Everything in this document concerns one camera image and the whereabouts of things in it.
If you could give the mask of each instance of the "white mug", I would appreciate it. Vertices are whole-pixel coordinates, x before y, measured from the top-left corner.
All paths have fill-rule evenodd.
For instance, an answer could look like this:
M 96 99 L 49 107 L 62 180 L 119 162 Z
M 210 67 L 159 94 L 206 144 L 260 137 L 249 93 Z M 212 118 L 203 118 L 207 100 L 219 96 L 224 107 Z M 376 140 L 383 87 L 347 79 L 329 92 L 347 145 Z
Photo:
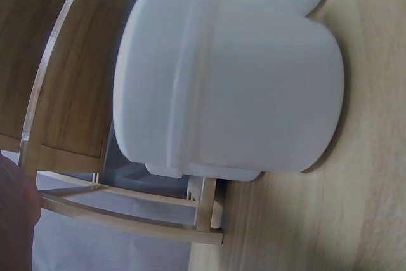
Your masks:
M 323 25 L 231 0 L 140 0 L 117 59 L 114 127 L 153 174 L 248 181 L 316 162 L 343 93 Z

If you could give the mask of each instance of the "wooden slat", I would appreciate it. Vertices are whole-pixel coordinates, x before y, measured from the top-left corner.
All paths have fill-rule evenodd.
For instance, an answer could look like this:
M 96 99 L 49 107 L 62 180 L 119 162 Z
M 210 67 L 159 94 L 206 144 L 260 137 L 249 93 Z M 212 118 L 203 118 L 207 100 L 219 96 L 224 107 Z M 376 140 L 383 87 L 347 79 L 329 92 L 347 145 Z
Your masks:
M 8 150 L 10 152 L 18 152 L 20 149 L 20 139 L 0 135 L 0 149 Z
M 203 178 L 202 192 L 196 211 L 196 229 L 201 232 L 210 231 L 213 217 L 214 196 L 216 194 L 216 182 L 214 178 Z
M 41 145 L 37 167 L 41 171 L 92 173 L 99 170 L 100 159 Z
M 79 196 L 96 192 L 98 190 L 105 190 L 106 187 L 101 185 L 90 185 L 87 187 L 67 187 L 67 188 L 55 188 L 52 190 L 42 190 L 40 193 L 55 196 L 57 198 L 70 198 L 73 196 Z
M 221 244 L 223 234 L 218 230 L 199 232 L 194 226 L 150 220 L 85 206 L 49 194 L 42 194 L 43 208 L 58 214 L 89 221 L 96 225 L 117 228 L 133 234 L 173 239 L 201 244 Z
M 0 0 L 0 135 L 21 138 L 31 88 L 63 2 Z M 0 149 L 18 152 L 15 144 L 3 144 Z
M 95 185 L 95 183 L 90 182 L 90 181 L 81 180 L 78 178 L 74 178 L 74 177 L 70 177 L 70 176 L 66 176 L 66 175 L 62 175 L 62 174 L 58 174 L 58 173 L 53 173 L 50 171 L 40 171 L 39 174 L 50 177 L 50 178 L 58 179 L 60 181 L 76 184 L 76 185 L 82 185 L 82 186 Z M 188 206 L 191 208 L 197 207 L 196 201 L 142 193 L 142 192 L 137 192 L 135 190 L 126 190 L 123 188 L 110 187 L 108 185 L 102 185 L 102 184 L 98 184 L 98 185 L 105 187 L 106 189 L 104 191 L 112 193 L 112 194 L 116 194 L 116 195 L 122 195 L 122 196 L 131 197 L 131 198 L 135 198 L 135 199 L 142 199 L 142 200 L 146 200 L 146 201 L 155 201 L 155 202 L 161 202 L 161 203 L 166 203 L 166 204 L 175 204 L 178 206 Z

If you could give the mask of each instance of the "wood grain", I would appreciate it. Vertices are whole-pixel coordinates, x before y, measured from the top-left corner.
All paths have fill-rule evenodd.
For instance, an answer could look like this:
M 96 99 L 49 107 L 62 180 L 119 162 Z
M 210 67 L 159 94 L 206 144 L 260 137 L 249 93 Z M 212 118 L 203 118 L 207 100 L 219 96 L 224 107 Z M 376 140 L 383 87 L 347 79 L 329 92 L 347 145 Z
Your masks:
M 222 247 L 190 270 L 406 270 L 406 0 L 326 0 L 346 66 L 340 126 L 311 173 L 232 182 Z
M 32 85 L 63 2 L 0 0 L 0 149 L 18 152 Z
M 84 171 L 84 157 L 89 159 L 88 172 L 102 170 L 115 61 L 133 5 L 134 0 L 66 0 L 25 120 L 20 162 L 30 176 L 37 170 Z M 44 147 L 61 153 L 49 157 Z M 76 154 L 78 162 L 71 159 L 67 166 L 65 152 Z

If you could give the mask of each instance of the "wooden table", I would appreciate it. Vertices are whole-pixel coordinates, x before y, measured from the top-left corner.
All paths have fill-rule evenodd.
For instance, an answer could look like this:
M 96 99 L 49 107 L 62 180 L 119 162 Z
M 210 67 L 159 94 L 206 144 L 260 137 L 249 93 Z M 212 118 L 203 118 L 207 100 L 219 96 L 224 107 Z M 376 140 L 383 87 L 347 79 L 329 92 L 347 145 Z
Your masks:
M 346 66 L 343 116 L 311 173 L 233 182 L 224 245 L 190 270 L 406 270 L 406 0 L 326 0 Z

